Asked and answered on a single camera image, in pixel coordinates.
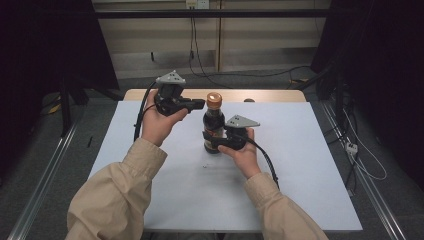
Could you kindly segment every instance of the person's left hand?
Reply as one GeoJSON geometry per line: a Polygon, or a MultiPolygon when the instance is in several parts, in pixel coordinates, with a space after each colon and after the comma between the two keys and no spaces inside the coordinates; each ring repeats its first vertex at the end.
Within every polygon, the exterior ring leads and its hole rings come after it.
{"type": "Polygon", "coordinates": [[[147,97],[145,109],[148,109],[143,117],[143,129],[141,138],[160,147],[166,137],[171,133],[172,127],[179,121],[182,121],[188,114],[187,109],[166,117],[156,110],[154,96],[158,90],[153,90],[147,97]]]}

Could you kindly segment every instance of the gold bottle cap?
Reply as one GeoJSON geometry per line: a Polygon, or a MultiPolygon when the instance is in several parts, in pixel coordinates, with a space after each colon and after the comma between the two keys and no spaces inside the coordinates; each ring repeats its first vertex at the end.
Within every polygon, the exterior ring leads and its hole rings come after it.
{"type": "Polygon", "coordinates": [[[222,105],[222,96],[217,92],[208,93],[206,98],[206,105],[208,108],[218,109],[222,105]]]}

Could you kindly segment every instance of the bottle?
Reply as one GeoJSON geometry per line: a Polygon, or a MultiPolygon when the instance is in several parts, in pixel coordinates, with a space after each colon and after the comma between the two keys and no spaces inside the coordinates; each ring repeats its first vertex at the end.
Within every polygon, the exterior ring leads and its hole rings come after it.
{"type": "MultiPolygon", "coordinates": [[[[219,93],[211,92],[206,98],[208,110],[203,116],[203,125],[207,133],[213,137],[224,136],[225,116],[221,111],[222,96],[219,93]]],[[[219,153],[217,148],[213,148],[210,141],[205,140],[205,149],[208,153],[219,153]]]]}

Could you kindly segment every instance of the gray carpet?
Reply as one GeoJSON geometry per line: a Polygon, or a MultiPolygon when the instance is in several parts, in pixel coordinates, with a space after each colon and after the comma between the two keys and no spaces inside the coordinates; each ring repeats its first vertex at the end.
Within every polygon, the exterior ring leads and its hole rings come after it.
{"type": "MultiPolygon", "coordinates": [[[[248,74],[269,74],[276,71],[249,71],[248,74]]],[[[293,79],[309,78],[312,73],[307,69],[295,70],[293,79]]],[[[187,80],[187,88],[221,88],[205,78],[183,76],[187,80]]],[[[251,89],[285,89],[289,87],[289,74],[276,75],[267,78],[251,76],[214,76],[214,81],[232,88],[251,89]]],[[[121,80],[120,94],[131,88],[145,88],[154,79],[128,79],[121,80]]],[[[331,129],[326,115],[317,101],[313,87],[305,90],[305,96],[311,103],[317,120],[323,132],[331,129]]],[[[83,110],[84,115],[76,129],[75,136],[68,151],[59,166],[54,182],[46,195],[41,208],[28,232],[27,239],[63,239],[66,236],[66,211],[73,195],[84,183],[92,164],[107,132],[108,125],[116,108],[116,102],[106,99],[96,92],[88,91],[90,101],[87,106],[72,106],[73,112],[83,110]]],[[[359,137],[364,144],[376,155],[388,172],[388,177],[382,181],[375,181],[381,194],[395,214],[400,227],[408,239],[424,239],[424,193],[415,183],[399,168],[396,160],[385,146],[378,143],[372,127],[368,125],[366,116],[361,115],[360,107],[356,108],[359,137]]],[[[61,133],[60,112],[40,117],[30,144],[22,151],[19,163],[5,179],[0,189],[0,239],[6,239],[12,230],[19,214],[22,212],[44,168],[59,141],[61,133]]],[[[331,133],[328,141],[335,138],[331,133]]],[[[350,164],[341,145],[336,142],[329,145],[330,151],[336,162],[343,179],[346,179],[350,164]]],[[[381,175],[381,169],[360,146],[360,157],[369,172],[381,175]]],[[[348,185],[354,188],[354,178],[348,185]]],[[[390,239],[380,216],[376,213],[370,199],[361,183],[357,182],[355,195],[351,198],[364,227],[363,231],[353,233],[327,233],[330,239],[390,239]]],[[[185,239],[202,239],[199,235],[185,234],[185,239]]],[[[236,235],[230,239],[255,239],[257,235],[236,235]]],[[[175,235],[153,234],[153,239],[175,239],[175,235]]]]}

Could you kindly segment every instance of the beige jacket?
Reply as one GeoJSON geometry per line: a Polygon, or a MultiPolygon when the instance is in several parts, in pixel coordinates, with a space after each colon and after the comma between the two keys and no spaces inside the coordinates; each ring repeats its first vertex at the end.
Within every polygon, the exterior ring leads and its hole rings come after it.
{"type": "MultiPolygon", "coordinates": [[[[152,179],[166,157],[140,138],[122,163],[97,172],[71,202],[66,239],[140,239],[152,179]]],[[[265,239],[327,239],[296,203],[280,193],[269,174],[253,176],[245,189],[259,211],[265,239]]]]}

